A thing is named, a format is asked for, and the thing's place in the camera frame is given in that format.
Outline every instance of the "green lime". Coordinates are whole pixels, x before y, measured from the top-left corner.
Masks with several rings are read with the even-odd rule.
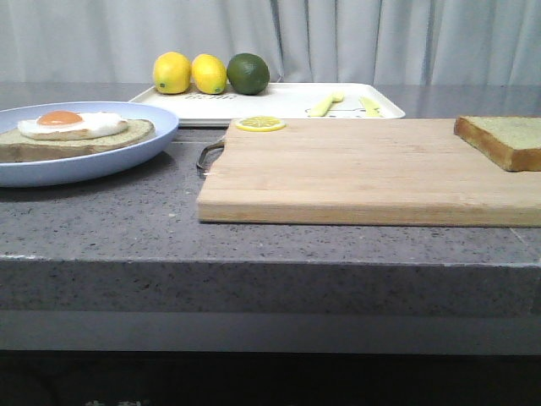
[[[253,53],[238,53],[227,64],[227,78],[242,95],[257,95],[269,84],[271,75],[265,61]]]

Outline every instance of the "egg yolk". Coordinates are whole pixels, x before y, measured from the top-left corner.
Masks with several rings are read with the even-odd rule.
[[[37,119],[39,125],[66,125],[83,121],[82,117],[75,112],[57,110],[48,112]]]

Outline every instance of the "gray granite countertop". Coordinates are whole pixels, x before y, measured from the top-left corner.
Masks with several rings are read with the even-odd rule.
[[[0,109],[148,87],[2,83]],[[541,86],[378,90],[410,118],[541,113]],[[200,223],[194,164],[224,132],[181,128],[105,178],[0,189],[0,349],[541,353],[541,228]]]

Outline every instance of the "dark floor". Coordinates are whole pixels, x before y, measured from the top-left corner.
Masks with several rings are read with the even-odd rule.
[[[0,352],[0,406],[541,405],[541,357]]]

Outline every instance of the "toast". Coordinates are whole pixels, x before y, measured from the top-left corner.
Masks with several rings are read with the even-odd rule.
[[[129,119],[124,131],[90,140],[33,140],[18,129],[10,129],[0,134],[0,162],[49,161],[96,154],[136,144],[154,134],[154,124],[144,119]]]
[[[461,116],[454,131],[506,171],[541,171],[541,117]]]

